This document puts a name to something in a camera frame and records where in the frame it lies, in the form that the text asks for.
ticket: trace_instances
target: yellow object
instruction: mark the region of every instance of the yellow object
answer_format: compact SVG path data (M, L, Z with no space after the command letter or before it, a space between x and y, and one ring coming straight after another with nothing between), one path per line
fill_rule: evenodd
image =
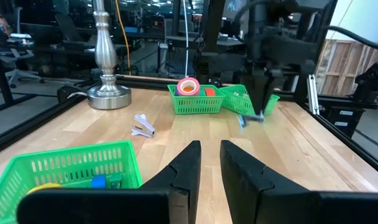
M124 40L126 41L128 72L129 72L129 75L131 75L131 63L130 63L130 61L129 61L129 46L128 46L128 40L127 40L126 30L124 29L124 26L123 26L122 21L121 21L120 7L119 7L119 2L118 2L118 0L116 0L116 9L117 9L117 15L119 16L119 22L120 22L120 26L121 26L121 29L122 29L122 34L123 34L123 36L124 36Z
M46 184L43 184L43 185L40 185L40 186L36 186L32 190L30 190L27 194L33 193L33 192L38 191L38 190L55 188L55 187L62 187L62 185L55 184L55 183L46 183Z

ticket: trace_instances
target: yellow cable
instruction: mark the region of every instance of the yellow cable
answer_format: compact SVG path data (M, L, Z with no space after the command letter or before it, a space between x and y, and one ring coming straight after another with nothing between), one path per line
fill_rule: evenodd
M131 75L131 64L130 64L130 61L129 61L129 46L128 46L128 40L127 40L126 30L124 29L124 26L123 26L122 21L121 21L120 7L119 7L118 0L116 0L116 9L117 9L117 15L119 16L119 22L120 22L120 26L121 26L122 34L123 34L123 36L124 36L124 40L126 41L128 72L129 72L129 75Z

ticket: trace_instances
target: pink tape roll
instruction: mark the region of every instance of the pink tape roll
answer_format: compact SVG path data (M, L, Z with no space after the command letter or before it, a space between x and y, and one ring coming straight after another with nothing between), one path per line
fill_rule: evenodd
M184 88L192 87L192 91L183 91ZM197 96L200 91L200 84L196 78L183 78L177 85L178 93L180 96Z

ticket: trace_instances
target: wooden crate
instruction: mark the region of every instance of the wooden crate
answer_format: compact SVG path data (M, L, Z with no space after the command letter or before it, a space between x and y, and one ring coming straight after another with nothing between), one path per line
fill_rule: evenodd
M326 40L316 68L318 93L344 96L356 88L355 77L378 61L378 50L356 41Z

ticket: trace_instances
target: table lamp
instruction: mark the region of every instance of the table lamp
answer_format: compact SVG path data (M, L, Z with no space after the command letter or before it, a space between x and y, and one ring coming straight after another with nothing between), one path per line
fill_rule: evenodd
M90 88L87 92L91 107L101 110L122 108L131 104L131 90L116 85L114 67L117 55L109 34L109 14L104 10L103 0L96 0L94 11L98 39L95 47L95 62L102 70L101 86Z

